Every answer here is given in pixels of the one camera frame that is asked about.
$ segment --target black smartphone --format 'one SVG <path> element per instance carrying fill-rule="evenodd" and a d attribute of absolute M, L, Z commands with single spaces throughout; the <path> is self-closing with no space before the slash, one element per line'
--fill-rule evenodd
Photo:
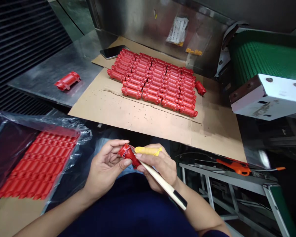
<path fill-rule="evenodd" d="M 120 46 L 100 50 L 100 53 L 103 55 L 105 59 L 108 60 L 108 59 L 116 58 L 123 48 L 128 49 L 125 45 L 120 45 Z"/>

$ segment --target ventilation grille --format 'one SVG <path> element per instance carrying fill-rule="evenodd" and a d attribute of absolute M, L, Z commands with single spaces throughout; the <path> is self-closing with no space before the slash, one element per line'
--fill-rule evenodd
<path fill-rule="evenodd" d="M 0 111 L 46 114 L 49 106 L 6 84 L 70 43 L 47 0 L 0 0 Z"/>

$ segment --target cardboard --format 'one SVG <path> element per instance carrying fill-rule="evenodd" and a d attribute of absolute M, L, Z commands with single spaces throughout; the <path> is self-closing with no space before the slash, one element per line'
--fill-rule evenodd
<path fill-rule="evenodd" d="M 143 45 L 119 37 L 112 45 L 124 44 L 131 51 L 145 53 L 177 66 L 185 62 L 157 52 Z M 104 66 L 82 94 L 69 115 L 120 127 L 176 142 L 181 142 L 218 155 L 246 162 L 236 115 L 221 103 L 219 84 L 196 75 L 207 90 L 204 97 L 196 93 L 196 118 L 174 112 L 160 105 L 123 96 L 122 84 L 107 74 L 115 59 L 102 55 L 93 63 Z"/>
<path fill-rule="evenodd" d="M 16 197 L 0 199 L 0 237 L 11 237 L 38 218 L 45 206 L 44 200 Z"/>

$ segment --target stainless steel table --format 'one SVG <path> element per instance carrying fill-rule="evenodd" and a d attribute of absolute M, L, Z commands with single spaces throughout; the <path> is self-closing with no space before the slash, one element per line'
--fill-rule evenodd
<path fill-rule="evenodd" d="M 91 60 L 116 39 L 117 36 L 107 32 L 93 30 L 10 81 L 8 85 L 30 95 L 72 107 L 103 68 L 91 63 Z M 54 84 L 71 71 L 78 73 L 81 81 L 69 91 L 60 91 Z"/>

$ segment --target hand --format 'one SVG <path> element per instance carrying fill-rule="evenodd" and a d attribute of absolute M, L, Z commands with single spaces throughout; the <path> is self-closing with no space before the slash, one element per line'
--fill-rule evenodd
<path fill-rule="evenodd" d="M 164 180 L 167 181 L 167 183 L 170 184 L 174 189 L 177 189 L 179 185 L 179 178 L 177 177 L 177 165 L 175 161 L 171 159 L 165 148 L 160 144 L 150 144 L 145 147 L 161 147 L 162 151 L 158 156 L 137 153 L 136 158 L 150 166 L 154 166 L 162 178 L 164 178 Z M 159 193 L 164 193 L 163 188 L 151 176 L 151 174 L 145 169 L 143 165 L 139 165 L 137 170 L 144 173 L 152 190 Z"/>
<path fill-rule="evenodd" d="M 124 159 L 117 153 L 128 140 L 109 140 L 92 159 L 86 185 L 82 189 L 86 199 L 95 202 L 113 186 L 116 178 L 132 160 Z"/>

